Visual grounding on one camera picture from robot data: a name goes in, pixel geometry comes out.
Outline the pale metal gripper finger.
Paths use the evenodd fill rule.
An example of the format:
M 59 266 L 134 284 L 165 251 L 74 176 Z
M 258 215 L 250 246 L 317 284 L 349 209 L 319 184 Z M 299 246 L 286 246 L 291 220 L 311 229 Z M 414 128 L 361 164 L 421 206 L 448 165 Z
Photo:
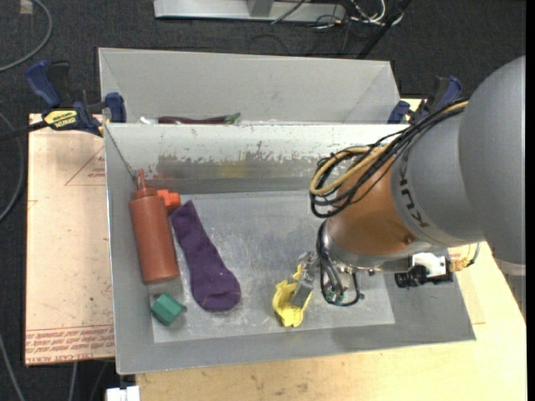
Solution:
M 303 273 L 297 282 L 292 294 L 292 305 L 295 307 L 305 307 L 313 291 L 314 275 L 308 272 Z
M 307 273 L 309 275 L 314 275 L 317 272 L 318 268 L 318 255 L 315 252 L 307 251 L 304 252 L 298 258 L 297 269 L 301 271 L 301 274 Z

